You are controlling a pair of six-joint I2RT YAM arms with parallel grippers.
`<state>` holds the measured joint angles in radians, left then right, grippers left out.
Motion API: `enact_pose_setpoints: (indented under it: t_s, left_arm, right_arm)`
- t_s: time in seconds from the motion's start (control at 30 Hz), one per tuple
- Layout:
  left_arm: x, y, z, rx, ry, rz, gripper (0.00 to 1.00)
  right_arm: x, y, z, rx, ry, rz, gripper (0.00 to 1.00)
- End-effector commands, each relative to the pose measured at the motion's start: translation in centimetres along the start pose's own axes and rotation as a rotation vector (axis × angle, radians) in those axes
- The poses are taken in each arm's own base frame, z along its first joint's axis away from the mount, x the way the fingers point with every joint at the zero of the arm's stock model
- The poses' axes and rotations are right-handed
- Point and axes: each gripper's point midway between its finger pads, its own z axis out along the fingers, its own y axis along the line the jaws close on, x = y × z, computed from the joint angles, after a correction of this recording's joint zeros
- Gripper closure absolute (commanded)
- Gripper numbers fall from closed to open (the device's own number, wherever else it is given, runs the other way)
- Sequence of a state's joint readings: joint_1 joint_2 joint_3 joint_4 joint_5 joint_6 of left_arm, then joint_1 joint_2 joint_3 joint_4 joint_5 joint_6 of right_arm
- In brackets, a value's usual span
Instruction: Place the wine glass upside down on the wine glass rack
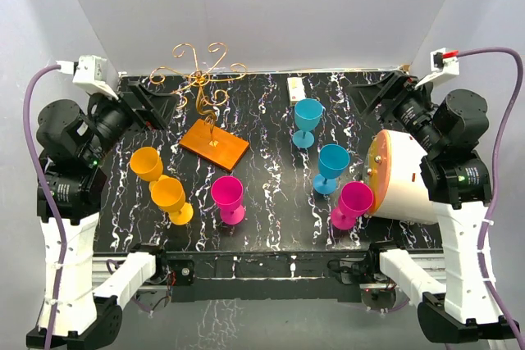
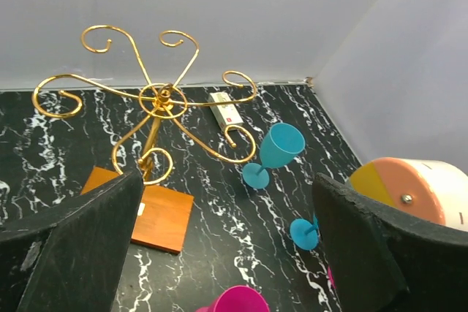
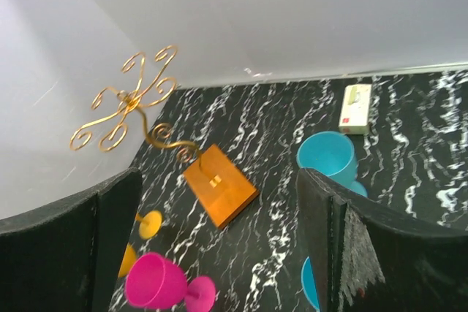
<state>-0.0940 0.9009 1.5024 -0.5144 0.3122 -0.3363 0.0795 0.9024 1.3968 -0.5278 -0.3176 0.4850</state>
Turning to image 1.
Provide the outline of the blue wine glass front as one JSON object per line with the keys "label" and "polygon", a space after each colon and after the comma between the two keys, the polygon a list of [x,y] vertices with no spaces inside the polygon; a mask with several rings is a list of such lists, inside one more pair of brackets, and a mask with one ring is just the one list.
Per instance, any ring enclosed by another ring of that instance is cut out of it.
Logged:
{"label": "blue wine glass front", "polygon": [[313,188],[317,193],[328,195],[336,190],[336,180],[349,166],[348,151],[338,144],[322,147],[318,157],[319,173],[313,179]]}

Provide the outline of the blue wine glass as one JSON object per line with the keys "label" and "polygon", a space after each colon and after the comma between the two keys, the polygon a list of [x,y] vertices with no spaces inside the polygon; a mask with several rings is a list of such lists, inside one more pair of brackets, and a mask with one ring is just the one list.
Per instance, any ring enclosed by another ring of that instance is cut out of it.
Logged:
{"label": "blue wine glass", "polygon": [[336,190],[336,180],[349,166],[348,151],[338,144],[322,147],[318,157],[319,173],[313,179],[313,188],[317,193],[328,195]]}
{"label": "blue wine glass", "polygon": [[294,122],[298,130],[292,137],[297,148],[310,148],[315,140],[314,129],[320,123],[324,106],[313,98],[305,98],[294,106]]}

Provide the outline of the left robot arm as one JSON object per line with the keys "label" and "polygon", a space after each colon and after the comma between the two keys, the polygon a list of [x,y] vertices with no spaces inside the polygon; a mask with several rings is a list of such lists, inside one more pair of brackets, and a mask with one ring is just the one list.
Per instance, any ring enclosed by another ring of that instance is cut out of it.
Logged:
{"label": "left robot arm", "polygon": [[49,103],[24,134],[39,182],[37,215],[45,246],[46,284],[29,348],[100,349],[112,344],[126,305],[147,282],[169,274],[166,251],[137,243],[110,275],[93,285],[94,235],[107,177],[105,156],[132,129],[164,130],[167,99],[131,82],[121,93],[92,93],[82,109],[61,99]]}

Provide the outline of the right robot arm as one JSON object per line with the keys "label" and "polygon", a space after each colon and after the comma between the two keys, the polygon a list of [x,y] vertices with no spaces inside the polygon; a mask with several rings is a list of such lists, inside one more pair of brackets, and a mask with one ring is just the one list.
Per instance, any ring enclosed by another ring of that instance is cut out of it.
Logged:
{"label": "right robot arm", "polygon": [[349,95],[360,116],[377,115],[384,129],[367,152],[363,181],[372,190],[370,213],[437,224],[445,279],[438,281],[392,243],[374,243],[365,263],[377,282],[392,279],[416,305],[418,322],[433,343],[486,340],[502,348],[519,336],[488,288],[491,254],[486,214],[493,200],[489,171],[477,154],[489,121],[478,94],[456,89],[431,101],[431,83],[399,71]]}

